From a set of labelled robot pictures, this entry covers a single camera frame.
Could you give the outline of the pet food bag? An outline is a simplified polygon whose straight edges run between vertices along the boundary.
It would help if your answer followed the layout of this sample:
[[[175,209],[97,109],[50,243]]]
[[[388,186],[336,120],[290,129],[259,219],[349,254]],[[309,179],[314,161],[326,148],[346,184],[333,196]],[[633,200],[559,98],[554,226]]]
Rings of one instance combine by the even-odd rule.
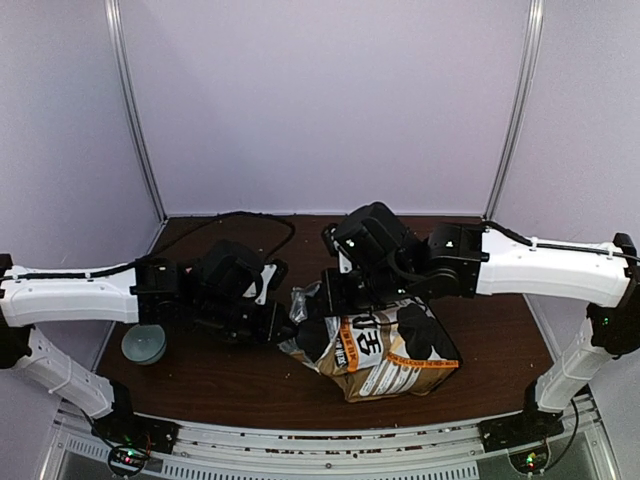
[[[405,299],[378,311],[321,317],[312,311],[320,284],[294,288],[289,317],[299,328],[279,349],[334,381],[350,403],[425,396],[462,364],[428,304]]]

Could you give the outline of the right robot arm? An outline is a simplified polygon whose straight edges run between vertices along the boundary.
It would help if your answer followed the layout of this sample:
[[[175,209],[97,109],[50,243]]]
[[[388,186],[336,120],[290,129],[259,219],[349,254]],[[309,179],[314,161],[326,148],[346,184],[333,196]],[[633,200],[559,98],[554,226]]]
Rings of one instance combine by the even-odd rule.
[[[559,242],[485,220],[439,224],[421,240],[374,202],[326,226],[322,239],[339,262],[322,274],[329,314],[410,298],[532,294],[587,302],[575,339],[513,419],[519,440],[535,440],[605,363],[639,348],[639,257],[626,234],[600,244]]]

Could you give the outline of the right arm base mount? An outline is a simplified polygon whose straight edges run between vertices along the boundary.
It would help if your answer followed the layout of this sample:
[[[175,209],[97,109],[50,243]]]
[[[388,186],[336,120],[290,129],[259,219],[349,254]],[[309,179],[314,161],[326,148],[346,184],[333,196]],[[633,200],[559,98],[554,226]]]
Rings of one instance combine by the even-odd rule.
[[[519,413],[483,420],[478,424],[486,453],[516,449],[510,455],[511,466],[521,474],[540,475],[552,465],[549,439],[564,432],[561,413],[547,413],[538,408],[536,381],[525,390],[523,409]]]

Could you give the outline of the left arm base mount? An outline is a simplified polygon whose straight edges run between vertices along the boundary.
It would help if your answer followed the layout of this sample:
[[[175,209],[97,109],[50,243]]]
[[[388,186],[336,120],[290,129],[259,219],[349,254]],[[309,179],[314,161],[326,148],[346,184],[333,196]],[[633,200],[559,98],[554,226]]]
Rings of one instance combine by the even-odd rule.
[[[117,478],[138,475],[152,453],[171,454],[179,426],[166,420],[144,417],[133,411],[129,390],[117,381],[109,382],[114,399],[111,411],[91,417],[92,433],[108,447],[107,467]]]

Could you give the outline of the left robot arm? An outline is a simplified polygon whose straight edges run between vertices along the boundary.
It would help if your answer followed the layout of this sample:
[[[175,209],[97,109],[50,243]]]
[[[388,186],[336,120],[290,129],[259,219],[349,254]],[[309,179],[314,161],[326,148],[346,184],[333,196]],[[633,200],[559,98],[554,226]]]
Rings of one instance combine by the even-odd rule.
[[[143,436],[144,424],[133,413],[128,389],[80,366],[43,335],[39,324],[185,321],[231,343],[280,343],[293,338],[298,328],[286,308],[268,295],[287,272],[285,262],[267,263],[229,240],[189,263],[146,256],[103,269],[29,269],[4,254],[1,366],[25,371],[104,424],[121,443],[133,444]]]

